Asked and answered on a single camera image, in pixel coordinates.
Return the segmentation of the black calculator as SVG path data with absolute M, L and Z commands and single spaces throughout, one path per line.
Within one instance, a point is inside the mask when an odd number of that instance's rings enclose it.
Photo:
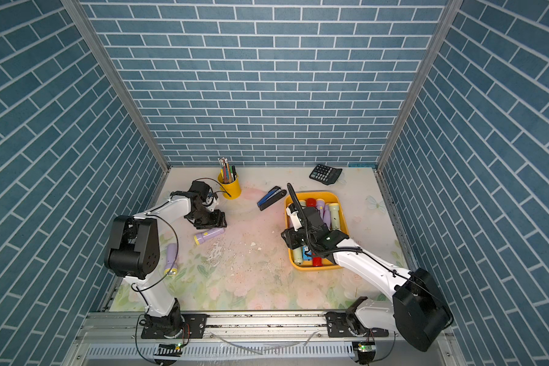
M 309 178 L 324 185 L 333 185 L 338 181 L 342 172 L 343 169 L 317 164 L 309 174 Z

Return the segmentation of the purple flashlight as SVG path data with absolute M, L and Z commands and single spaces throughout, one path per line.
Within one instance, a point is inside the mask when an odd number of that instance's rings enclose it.
M 195 244 L 199 246 L 204 242 L 207 242 L 213 238 L 223 235 L 224 233 L 225 233 L 224 228 L 213 228 L 213 229 L 204 231 L 202 233 L 196 233 L 194 235 L 194 241 L 195 241 Z
M 317 210 L 320 212 L 320 216 L 327 225 L 328 229 L 331 229 L 331 211 L 329 209 L 329 204 L 326 203 L 323 199 L 318 198 L 316 200 Z
M 167 276 L 175 276 L 178 274 L 178 244 L 176 242 L 167 245 L 166 247 L 166 265 L 164 273 Z

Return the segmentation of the small red flashlight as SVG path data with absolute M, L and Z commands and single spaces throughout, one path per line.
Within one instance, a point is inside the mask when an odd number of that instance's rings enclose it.
M 323 259 L 320 257 L 313 257 L 312 258 L 312 266 L 315 268 L 320 268 L 323 266 Z

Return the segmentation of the blue white flashlight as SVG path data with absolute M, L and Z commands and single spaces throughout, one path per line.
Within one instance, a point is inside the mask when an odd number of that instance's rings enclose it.
M 302 258 L 304 262 L 311 262 L 313 260 L 313 254 L 307 246 L 302 247 Z

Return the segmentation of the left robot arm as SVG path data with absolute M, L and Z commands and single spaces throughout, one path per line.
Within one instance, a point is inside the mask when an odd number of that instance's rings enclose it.
M 157 270 L 161 262 L 160 224 L 169 227 L 173 234 L 175 252 L 166 258 L 169 268 L 175 268 L 179 241 L 171 222 L 182 217 L 199 230 L 225 228 L 226 216 L 217 208 L 218 204 L 218 194 L 198 179 L 187 191 L 171 192 L 165 203 L 135 215 L 120 215 L 111 223 L 105 267 L 140 296 L 144 305 L 143 327 L 155 336 L 185 338 L 187 332 L 180 304 L 163 283 L 169 273 L 161 274 Z

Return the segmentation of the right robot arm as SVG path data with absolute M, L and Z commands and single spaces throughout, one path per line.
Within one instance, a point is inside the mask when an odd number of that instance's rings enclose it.
M 372 300 L 357 300 L 352 306 L 356 326 L 393 330 L 425 352 L 453 323 L 445 296 L 425 269 L 410 271 L 375 256 L 343 231 L 330 230 L 314 207 L 290 204 L 286 215 L 291 227 L 282 232 L 282 238 L 289 248 L 307 246 L 314 256 L 329 259 L 372 284 L 392 303 L 381 315 Z

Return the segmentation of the pens in cup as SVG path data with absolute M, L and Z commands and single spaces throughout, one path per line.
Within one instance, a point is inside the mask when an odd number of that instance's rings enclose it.
M 230 161 L 226 157 L 218 159 L 221 165 L 221 177 L 224 184 L 232 184 L 236 181 L 236 167 L 230 164 Z

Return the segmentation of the yellow plastic tray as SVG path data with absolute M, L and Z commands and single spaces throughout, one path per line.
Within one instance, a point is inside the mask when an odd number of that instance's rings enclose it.
M 305 203 L 307 203 L 309 199 L 315 200 L 316 209 L 320 208 L 321 201 L 324 202 L 324 206 L 331 205 L 333 209 L 330 214 L 330 218 L 324 219 L 323 221 L 327 224 L 331 224 L 333 229 L 338 229 L 346 235 L 349 234 L 342 206 L 339 198 L 334 193 L 328 191 L 297 192 L 297 198 L 299 201 L 305 201 Z M 329 259 L 321 259 L 321 266 L 313 266 L 312 256 L 310 253 L 307 253 L 306 250 L 306 248 L 302 249 L 301 261 L 298 260 L 299 251 L 297 249 L 288 250 L 291 265 L 293 265 L 293 267 L 298 271 L 326 271 L 340 269 L 339 265 L 333 264 Z

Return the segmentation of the yellow pen cup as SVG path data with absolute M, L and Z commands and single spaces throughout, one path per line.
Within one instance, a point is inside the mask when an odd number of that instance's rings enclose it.
M 239 198 L 239 196 L 242 194 L 242 188 L 239 184 L 239 179 L 236 178 L 230 183 L 226 183 L 224 180 L 224 177 L 222 173 L 220 173 L 217 177 L 217 180 L 222 186 L 222 195 L 227 200 L 235 200 Z

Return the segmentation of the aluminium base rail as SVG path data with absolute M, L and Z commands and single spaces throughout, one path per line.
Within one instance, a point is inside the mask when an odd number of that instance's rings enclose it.
M 381 326 L 360 336 L 330 310 L 185 313 L 188 330 L 147 339 L 137 313 L 91 313 L 65 365 L 463 365 L 451 330 L 427 351 Z

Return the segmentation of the blue black stapler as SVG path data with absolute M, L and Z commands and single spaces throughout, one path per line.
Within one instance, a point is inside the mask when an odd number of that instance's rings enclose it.
M 264 211 L 271 207 L 274 203 L 281 200 L 287 195 L 287 191 L 279 186 L 271 188 L 268 193 L 263 196 L 258 202 L 257 207 L 260 211 Z

